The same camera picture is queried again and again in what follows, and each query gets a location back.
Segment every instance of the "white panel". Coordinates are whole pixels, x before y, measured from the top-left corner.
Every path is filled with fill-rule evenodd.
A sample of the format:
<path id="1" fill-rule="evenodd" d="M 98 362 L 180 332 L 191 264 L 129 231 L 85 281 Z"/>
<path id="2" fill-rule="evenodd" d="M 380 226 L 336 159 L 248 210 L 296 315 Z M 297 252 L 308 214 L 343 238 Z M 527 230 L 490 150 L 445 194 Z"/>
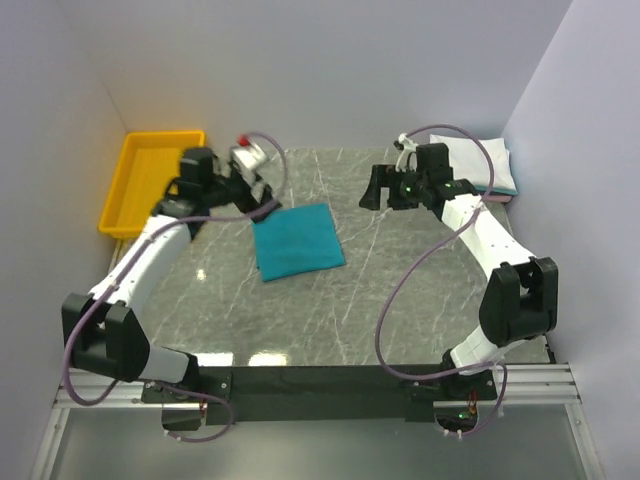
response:
<path id="1" fill-rule="evenodd" d="M 560 272 L 552 345 L 569 360 L 610 479 L 638 478 L 640 3 L 575 0 L 504 136 L 509 218 Z"/>
<path id="2" fill-rule="evenodd" d="M 387 146 L 496 136 L 570 0 L 59 0 L 129 129 Z"/>
<path id="3" fill-rule="evenodd" d="M 2 478 L 27 478 L 47 424 L 62 301 L 106 271 L 96 225 L 123 135 L 58 6 L 0 2 Z"/>

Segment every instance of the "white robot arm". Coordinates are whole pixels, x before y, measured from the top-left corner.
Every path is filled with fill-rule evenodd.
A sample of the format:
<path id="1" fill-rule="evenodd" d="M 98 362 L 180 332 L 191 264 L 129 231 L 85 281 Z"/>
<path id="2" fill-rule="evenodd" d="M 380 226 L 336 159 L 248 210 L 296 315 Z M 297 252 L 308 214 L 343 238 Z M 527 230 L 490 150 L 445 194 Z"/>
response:
<path id="1" fill-rule="evenodd" d="M 400 150 L 394 165 L 374 165 L 360 206 L 380 208 L 380 189 L 389 188 L 387 204 L 394 210 L 433 211 L 457 231 L 477 218 L 459 237 L 488 279 L 479 312 L 480 325 L 448 352 L 452 368 L 496 362 L 529 339 L 552 330 L 557 320 L 558 270 L 549 258 L 538 259 L 520 245 L 487 209 L 467 180 L 454 180 L 444 144 L 417 145 L 406 134 L 394 142 Z M 416 168 L 409 156 L 416 155 Z M 473 375 L 466 370 L 461 375 Z"/>

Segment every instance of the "yellow tray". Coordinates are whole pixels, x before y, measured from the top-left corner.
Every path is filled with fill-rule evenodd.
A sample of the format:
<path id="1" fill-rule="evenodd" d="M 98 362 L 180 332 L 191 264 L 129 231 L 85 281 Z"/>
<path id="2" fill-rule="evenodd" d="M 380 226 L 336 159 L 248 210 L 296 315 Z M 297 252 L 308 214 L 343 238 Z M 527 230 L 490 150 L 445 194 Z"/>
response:
<path id="1" fill-rule="evenodd" d="M 207 142 L 200 130 L 133 132 L 124 140 L 98 230 L 114 238 L 137 237 L 169 181 L 178 176 L 185 148 Z"/>

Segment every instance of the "white towel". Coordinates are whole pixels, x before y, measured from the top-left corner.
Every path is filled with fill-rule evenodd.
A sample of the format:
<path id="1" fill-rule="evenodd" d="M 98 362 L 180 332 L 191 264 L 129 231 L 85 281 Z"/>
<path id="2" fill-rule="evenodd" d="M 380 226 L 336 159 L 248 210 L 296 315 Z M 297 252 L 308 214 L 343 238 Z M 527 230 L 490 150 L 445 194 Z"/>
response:
<path id="1" fill-rule="evenodd" d="M 467 138 L 431 135 L 430 143 L 444 143 L 449 147 L 449 164 L 453 167 L 453 178 L 466 178 L 479 190 L 486 190 L 489 185 L 489 166 L 482 151 L 473 141 Z M 493 169 L 495 181 L 493 192 L 517 195 L 516 183 L 511 176 L 509 166 L 509 150 L 504 145 L 504 138 L 480 140 L 487 149 Z"/>

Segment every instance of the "teal towel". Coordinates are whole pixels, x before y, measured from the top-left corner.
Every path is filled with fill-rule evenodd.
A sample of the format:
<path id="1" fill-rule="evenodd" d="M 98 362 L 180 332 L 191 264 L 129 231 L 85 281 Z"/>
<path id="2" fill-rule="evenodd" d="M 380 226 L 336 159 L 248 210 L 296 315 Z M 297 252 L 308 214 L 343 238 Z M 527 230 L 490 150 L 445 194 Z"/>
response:
<path id="1" fill-rule="evenodd" d="M 326 203 L 273 212 L 253 234 L 263 282 L 345 264 Z"/>

